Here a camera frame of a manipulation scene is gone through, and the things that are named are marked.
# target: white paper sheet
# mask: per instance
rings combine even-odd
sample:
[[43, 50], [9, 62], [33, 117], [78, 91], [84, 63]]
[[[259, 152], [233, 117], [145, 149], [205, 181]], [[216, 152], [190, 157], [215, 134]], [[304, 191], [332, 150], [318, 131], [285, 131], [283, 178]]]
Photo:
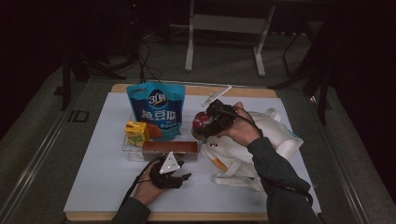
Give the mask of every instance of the white paper sheet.
[[[195, 140], [191, 136], [191, 124], [206, 96], [187, 95], [183, 109], [182, 136], [176, 140]], [[291, 129], [285, 108], [276, 98], [220, 97], [224, 104], [244, 103], [247, 111], [264, 112], [272, 107], [282, 113], [282, 122]], [[73, 188], [65, 205], [68, 212], [115, 212], [119, 209], [125, 192], [146, 166], [146, 161], [128, 161], [122, 151], [125, 124], [132, 114], [126, 93], [109, 93], [91, 142], [79, 168]], [[311, 184], [300, 151], [291, 159], [300, 178]], [[199, 155], [198, 162], [186, 162], [178, 170], [181, 174], [192, 173], [180, 189], [168, 190], [149, 208], [152, 212], [266, 212], [266, 194], [253, 189], [217, 185], [212, 181], [220, 170], [206, 157]], [[320, 212], [318, 198], [313, 209]]]

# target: person's left hand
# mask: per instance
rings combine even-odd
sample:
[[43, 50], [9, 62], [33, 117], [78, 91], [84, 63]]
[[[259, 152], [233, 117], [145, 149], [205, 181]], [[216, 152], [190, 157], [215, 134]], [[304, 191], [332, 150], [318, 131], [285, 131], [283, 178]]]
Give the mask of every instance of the person's left hand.
[[147, 171], [143, 173], [142, 177], [140, 177], [140, 183], [137, 185], [134, 193], [134, 198], [145, 206], [153, 203], [160, 195], [168, 190], [157, 188], [150, 180], [149, 172], [155, 163], [151, 164]]

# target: red object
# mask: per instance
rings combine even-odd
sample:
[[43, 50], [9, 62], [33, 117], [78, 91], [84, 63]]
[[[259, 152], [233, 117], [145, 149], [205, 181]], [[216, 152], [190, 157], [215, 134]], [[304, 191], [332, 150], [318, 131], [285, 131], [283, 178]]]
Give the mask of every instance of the red object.
[[195, 118], [192, 121], [192, 129], [191, 129], [192, 136], [194, 136], [194, 138], [198, 140], [205, 139], [205, 137], [198, 134], [196, 130], [206, 127], [211, 122], [212, 122], [211, 116], [207, 115], [205, 111], [199, 112], [197, 115], [195, 115]]

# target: juice box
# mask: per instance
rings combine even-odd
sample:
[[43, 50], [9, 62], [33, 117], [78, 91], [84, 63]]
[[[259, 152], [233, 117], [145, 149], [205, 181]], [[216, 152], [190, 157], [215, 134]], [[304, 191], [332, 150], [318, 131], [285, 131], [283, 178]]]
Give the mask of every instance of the juice box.
[[128, 120], [125, 133], [131, 146], [142, 147], [149, 140], [149, 128], [146, 122]]

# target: hand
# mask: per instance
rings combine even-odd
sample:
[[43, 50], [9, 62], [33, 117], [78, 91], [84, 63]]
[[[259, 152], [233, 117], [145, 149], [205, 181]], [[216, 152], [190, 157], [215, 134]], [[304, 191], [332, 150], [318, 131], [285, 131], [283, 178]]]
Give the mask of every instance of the hand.
[[[244, 106], [241, 102], [236, 103], [233, 108], [237, 111], [239, 116], [242, 116], [246, 119], [253, 121], [253, 118], [249, 115], [249, 113], [244, 109]], [[250, 123], [246, 122], [243, 119], [236, 118], [233, 122], [233, 125], [223, 132], [216, 135], [217, 137], [229, 136], [231, 137], [237, 144], [247, 147], [251, 142], [260, 137], [259, 132], [255, 127], [253, 127]]]
[[142, 177], [140, 177], [140, 183], [137, 185], [136, 192], [134, 193], [134, 198], [145, 206], [153, 203], [160, 195], [168, 190], [157, 188], [150, 180], [149, 172], [155, 163], [151, 164], [147, 171], [143, 173]]

